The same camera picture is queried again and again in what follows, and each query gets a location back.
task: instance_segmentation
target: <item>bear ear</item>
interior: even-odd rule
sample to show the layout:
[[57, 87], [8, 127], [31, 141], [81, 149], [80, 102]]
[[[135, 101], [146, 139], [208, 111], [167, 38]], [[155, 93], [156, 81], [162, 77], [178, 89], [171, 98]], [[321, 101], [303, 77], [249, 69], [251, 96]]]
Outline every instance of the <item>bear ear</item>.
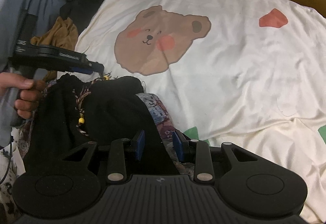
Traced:
[[211, 30], [211, 22], [207, 16], [186, 15], [182, 22], [181, 32], [194, 40], [205, 37]]
[[162, 6], [160, 6], [160, 5], [152, 6], [146, 10], [141, 11], [139, 14], [137, 14], [136, 19], [148, 18], [160, 11], [162, 11]]

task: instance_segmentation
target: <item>finger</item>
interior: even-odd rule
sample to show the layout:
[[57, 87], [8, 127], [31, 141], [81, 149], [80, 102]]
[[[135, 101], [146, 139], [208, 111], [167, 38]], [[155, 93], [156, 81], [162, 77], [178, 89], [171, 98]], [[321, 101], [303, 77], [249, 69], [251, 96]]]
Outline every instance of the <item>finger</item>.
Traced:
[[34, 88], [40, 92], [43, 92], [43, 90], [46, 87], [45, 81], [35, 81]]
[[29, 111], [29, 112], [34, 111], [38, 105], [39, 105], [38, 102], [27, 102], [20, 99], [15, 101], [16, 109], [23, 110], [23, 111]]
[[29, 102], [37, 102], [41, 98], [42, 98], [42, 93], [37, 90], [22, 90], [20, 93], [20, 99]]
[[22, 90], [26, 90], [33, 87], [34, 81], [26, 79], [19, 74], [3, 72], [0, 73], [0, 85], [1, 88], [16, 87]]
[[30, 119], [32, 117], [32, 113], [23, 110], [17, 110], [17, 114], [23, 119]]

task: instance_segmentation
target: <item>cartoon bear face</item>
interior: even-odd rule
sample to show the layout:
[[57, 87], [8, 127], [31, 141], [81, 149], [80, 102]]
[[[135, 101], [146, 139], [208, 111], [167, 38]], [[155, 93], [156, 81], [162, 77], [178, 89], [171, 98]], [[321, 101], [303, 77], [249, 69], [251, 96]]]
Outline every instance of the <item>cartoon bear face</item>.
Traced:
[[206, 16], [168, 12], [162, 6], [141, 11], [115, 41], [117, 63], [131, 73], [161, 73], [211, 29]]

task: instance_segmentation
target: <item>bear mouth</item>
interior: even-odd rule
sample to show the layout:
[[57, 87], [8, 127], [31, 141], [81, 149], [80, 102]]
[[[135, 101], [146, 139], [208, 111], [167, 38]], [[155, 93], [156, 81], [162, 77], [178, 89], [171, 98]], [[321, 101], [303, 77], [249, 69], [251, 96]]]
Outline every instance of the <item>bear mouth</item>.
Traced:
[[152, 43], [148, 43], [149, 40], [147, 40], [146, 42], [143, 41], [144, 44], [148, 44], [151, 45]]

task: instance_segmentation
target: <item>round pad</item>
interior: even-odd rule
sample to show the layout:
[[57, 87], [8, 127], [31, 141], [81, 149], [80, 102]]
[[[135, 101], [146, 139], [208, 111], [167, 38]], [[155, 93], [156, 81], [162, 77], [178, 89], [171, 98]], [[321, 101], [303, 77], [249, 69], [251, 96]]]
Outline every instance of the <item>round pad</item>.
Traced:
[[307, 197], [299, 175], [267, 160], [234, 164], [220, 179], [218, 191], [236, 210], [264, 218], [297, 214]]
[[247, 179], [247, 187], [260, 195], [274, 195], [284, 188], [283, 181], [274, 175], [253, 175]]
[[70, 191], [73, 181], [65, 175], [48, 175], [40, 178], [35, 185], [36, 190], [45, 196], [60, 196]]
[[18, 208], [28, 215], [65, 218], [89, 208], [99, 196], [98, 178], [79, 162], [58, 162], [36, 171], [20, 176], [12, 189]]

